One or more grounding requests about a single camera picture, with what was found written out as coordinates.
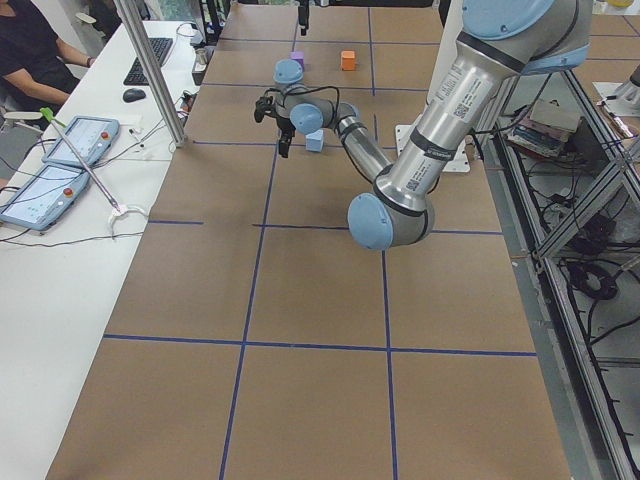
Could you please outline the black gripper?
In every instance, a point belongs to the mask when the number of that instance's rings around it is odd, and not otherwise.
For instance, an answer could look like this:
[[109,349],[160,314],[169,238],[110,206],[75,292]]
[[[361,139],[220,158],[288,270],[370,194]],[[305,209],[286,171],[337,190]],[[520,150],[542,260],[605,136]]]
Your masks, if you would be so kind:
[[280,131],[278,139],[278,154],[282,158],[289,156],[289,148],[295,137],[296,127],[291,123],[289,118],[277,117],[277,126]]
[[308,0],[298,0],[298,25],[300,33],[306,35],[308,32]]

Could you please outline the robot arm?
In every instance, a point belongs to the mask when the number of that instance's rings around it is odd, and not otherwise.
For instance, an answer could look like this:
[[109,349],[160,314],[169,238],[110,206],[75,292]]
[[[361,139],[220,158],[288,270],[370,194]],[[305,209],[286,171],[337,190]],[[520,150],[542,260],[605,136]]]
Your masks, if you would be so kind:
[[323,99],[304,85],[294,60],[276,63],[274,86],[256,104],[257,121],[269,116],[278,123],[281,156],[296,133],[336,134],[372,185],[347,213],[352,238],[366,249],[411,245],[431,232],[428,193],[506,79],[572,69],[589,49],[588,1],[464,1],[448,16],[461,20],[456,58],[396,160],[378,146],[353,105]]

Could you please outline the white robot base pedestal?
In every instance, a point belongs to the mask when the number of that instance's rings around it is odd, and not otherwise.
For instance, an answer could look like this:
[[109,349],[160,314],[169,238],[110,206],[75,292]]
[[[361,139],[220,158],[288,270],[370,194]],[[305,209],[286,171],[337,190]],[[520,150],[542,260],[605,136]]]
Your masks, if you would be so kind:
[[454,110],[448,99],[434,95],[412,124],[398,124],[395,127],[398,156],[416,147],[425,159],[440,162],[445,173],[469,173],[470,161],[464,150],[469,124],[456,116]]

